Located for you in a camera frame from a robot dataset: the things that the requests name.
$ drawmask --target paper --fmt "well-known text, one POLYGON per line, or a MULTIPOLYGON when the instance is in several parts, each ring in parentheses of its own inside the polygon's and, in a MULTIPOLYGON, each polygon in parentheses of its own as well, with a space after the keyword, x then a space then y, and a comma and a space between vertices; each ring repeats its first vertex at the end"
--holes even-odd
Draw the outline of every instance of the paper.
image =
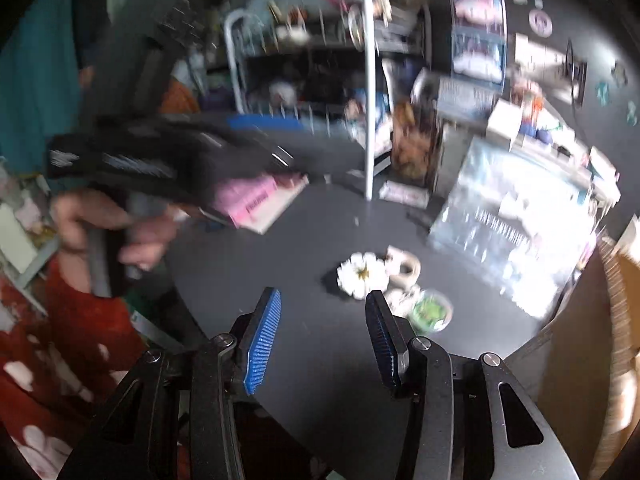
POLYGON ((300 192, 309 183, 307 177, 290 189, 279 187, 276 191, 254 209, 248 218, 239 222, 239 227, 249 229, 258 234, 265 234, 267 229, 280 217, 283 211, 289 207, 300 192))

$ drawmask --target pink box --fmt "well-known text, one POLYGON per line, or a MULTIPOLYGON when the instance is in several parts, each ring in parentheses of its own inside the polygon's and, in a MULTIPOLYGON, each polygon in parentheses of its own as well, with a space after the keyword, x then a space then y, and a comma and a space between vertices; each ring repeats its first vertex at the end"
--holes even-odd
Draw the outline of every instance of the pink box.
POLYGON ((229 180, 218 187, 214 208, 231 218, 238 227, 278 189, 272 176, 251 180, 229 180))

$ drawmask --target person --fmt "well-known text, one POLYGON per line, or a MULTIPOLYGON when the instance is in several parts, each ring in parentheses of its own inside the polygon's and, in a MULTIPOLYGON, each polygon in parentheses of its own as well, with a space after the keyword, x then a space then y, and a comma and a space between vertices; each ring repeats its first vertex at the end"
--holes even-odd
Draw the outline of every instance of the person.
MULTIPOLYGON (((197 101, 172 79, 159 112, 195 111, 197 101)), ((158 218, 134 222, 96 190, 61 194, 52 202, 60 250, 41 294, 47 316, 0 277, 0 422, 43 480, 58 476, 95 410, 146 350, 126 304, 91 294, 83 224, 129 227, 132 242, 120 261, 149 270, 175 237, 177 212, 169 206, 158 218)), ((185 453, 178 453, 178 477, 188 476, 185 453)))

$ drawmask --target metal shelf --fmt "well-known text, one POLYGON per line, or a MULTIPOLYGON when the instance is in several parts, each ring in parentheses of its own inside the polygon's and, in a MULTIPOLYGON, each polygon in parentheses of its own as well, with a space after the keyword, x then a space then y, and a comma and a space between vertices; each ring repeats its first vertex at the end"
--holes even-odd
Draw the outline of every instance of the metal shelf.
MULTIPOLYGON (((268 101, 250 98, 246 101, 246 111, 250 114, 295 119, 314 136, 347 137, 357 140, 360 144, 363 144, 361 139, 363 137, 366 138, 364 126, 358 124, 357 121, 348 120, 345 117, 345 111, 342 105, 299 102, 295 106, 281 104, 280 106, 274 107, 268 101)), ((384 144, 377 150, 374 150, 374 158, 378 158, 390 150, 391 145, 389 139, 388 144, 384 144)))
MULTIPOLYGON (((375 165, 376 154, 375 151, 375 127, 376 127, 376 54, 381 52, 401 52, 404 54, 424 54, 424 42, 422 40, 416 43, 407 43, 406 40, 401 40, 400 36, 394 38, 393 35, 399 31, 397 27, 389 27, 392 22, 383 23, 382 20, 376 20, 374 18, 374 4, 373 0, 362 0, 360 4, 360 13, 358 18, 362 20, 362 51, 365 56, 365 76, 366 76, 366 134, 365 134, 365 198, 371 200, 373 195, 373 177, 376 170, 380 171, 382 166, 388 166, 388 157, 383 160, 383 164, 375 165)), ((267 37, 265 37, 265 30, 261 27, 257 34, 249 34, 248 45, 242 34, 238 35, 234 30, 234 27, 242 20, 255 19, 254 15, 247 12, 244 9, 237 9, 230 12, 224 25, 225 31, 225 44, 226 55, 228 58, 229 72, 231 76, 231 82, 234 88, 234 97, 236 100, 236 109, 238 113, 245 114, 251 111, 250 104, 246 100, 244 89, 241 86, 244 83, 244 78, 241 78, 243 71, 246 69, 244 65, 244 59, 247 57, 260 57, 269 54, 281 54, 283 52, 296 52, 308 48, 351 48, 354 49, 353 38, 348 32, 343 35, 336 32, 340 29, 334 28, 334 35, 328 30, 329 17, 324 15, 318 9, 318 13, 311 21, 309 21, 309 28, 314 28, 308 33, 308 41, 296 46, 287 46, 282 48, 282 42, 277 40, 277 36, 274 28, 267 29, 267 37)), ((337 13, 336 23, 344 23, 344 14, 337 13)), ((297 113, 300 113, 301 107, 295 107, 297 113)), ((274 110, 264 111, 264 113, 272 113, 274 110)))

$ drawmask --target white flower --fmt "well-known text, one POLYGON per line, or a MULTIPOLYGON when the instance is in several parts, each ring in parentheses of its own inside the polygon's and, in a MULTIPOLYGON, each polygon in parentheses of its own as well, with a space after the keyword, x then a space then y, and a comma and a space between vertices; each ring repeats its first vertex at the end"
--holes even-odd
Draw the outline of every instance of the white flower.
POLYGON ((338 286, 356 300, 364 300, 372 290, 385 292, 388 285, 385 263, 374 253, 353 253, 338 268, 338 286))

